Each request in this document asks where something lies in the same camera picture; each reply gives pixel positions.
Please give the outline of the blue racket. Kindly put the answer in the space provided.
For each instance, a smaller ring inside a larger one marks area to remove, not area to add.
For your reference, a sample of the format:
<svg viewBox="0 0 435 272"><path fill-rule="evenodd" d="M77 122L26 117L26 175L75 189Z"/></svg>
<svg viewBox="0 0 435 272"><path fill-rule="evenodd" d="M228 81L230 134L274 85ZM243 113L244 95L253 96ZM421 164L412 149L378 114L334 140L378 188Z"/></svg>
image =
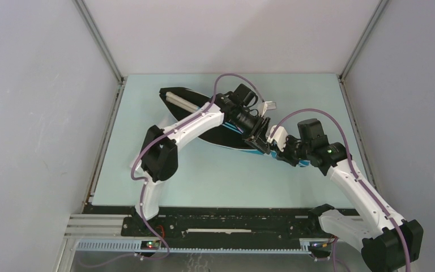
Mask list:
<svg viewBox="0 0 435 272"><path fill-rule="evenodd" d="M173 105L176 105L179 108L184 109L184 110L186 110L186 111L188 111L190 113L194 113L194 112L196 112L199 109L199 107L197 105L195 105L195 104L193 104L193 103L191 103L191 102L189 102L189 101L187 101L187 100L185 100L185 99L175 95L172 92L167 92L165 94L165 97L166 97L166 101L167 102L169 102L169 103L171 103Z"/></svg>

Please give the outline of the blue racket bag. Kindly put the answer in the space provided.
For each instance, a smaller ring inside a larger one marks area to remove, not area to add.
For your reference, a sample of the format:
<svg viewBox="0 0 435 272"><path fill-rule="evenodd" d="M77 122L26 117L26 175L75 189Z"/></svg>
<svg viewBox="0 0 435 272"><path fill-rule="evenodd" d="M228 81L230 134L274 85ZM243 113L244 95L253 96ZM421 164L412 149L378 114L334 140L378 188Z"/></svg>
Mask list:
<svg viewBox="0 0 435 272"><path fill-rule="evenodd" d="M165 94L167 92L172 92L175 95L197 105L199 109L203 107L206 102L211 100L210 97L185 87L161 88L159 91L159 96L170 111L171 115L176 119L176 121L181 121L192 113L167 102L165 97ZM241 128L238 129L233 124L226 122L203 133L199 136L199 139L215 146L224 147L231 150L243 151L250 154L263 155L263 153L250 147L244 142L242 138L242 132L243 130Z"/></svg>

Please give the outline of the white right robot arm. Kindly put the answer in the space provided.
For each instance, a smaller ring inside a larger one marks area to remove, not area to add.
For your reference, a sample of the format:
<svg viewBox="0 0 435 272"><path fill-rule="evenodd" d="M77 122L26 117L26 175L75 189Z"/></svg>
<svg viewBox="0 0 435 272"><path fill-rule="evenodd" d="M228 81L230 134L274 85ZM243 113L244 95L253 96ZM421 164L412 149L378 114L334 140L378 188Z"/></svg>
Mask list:
<svg viewBox="0 0 435 272"><path fill-rule="evenodd" d="M395 271L419 259L424 230L416 220L406 220L393 209L360 172L342 143L330 143L316 118L297 124L299 138L281 126L273 126L268 143L276 158L289 164L308 161L346 196L362 218L348 219L337 209L321 205L307 221L315 237L336 236L361 253L371 271Z"/></svg>

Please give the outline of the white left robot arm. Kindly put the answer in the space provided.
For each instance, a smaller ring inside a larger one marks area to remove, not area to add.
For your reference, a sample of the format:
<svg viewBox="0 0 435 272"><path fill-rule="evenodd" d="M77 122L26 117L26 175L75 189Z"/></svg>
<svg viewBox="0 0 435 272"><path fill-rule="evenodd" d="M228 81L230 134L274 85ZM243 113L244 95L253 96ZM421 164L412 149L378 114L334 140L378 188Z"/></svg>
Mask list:
<svg viewBox="0 0 435 272"><path fill-rule="evenodd" d="M211 97L197 99L197 93L183 87L162 88L164 102L188 112L166 127L151 126L140 153L131 166L131 178L143 181L135 209L139 214L134 228L143 236L155 232L164 182L178 169L178 153L191 141L204 137L216 145L270 154L267 130L274 110L273 101L265 101L254 88L240 84L227 93L215 91Z"/></svg>

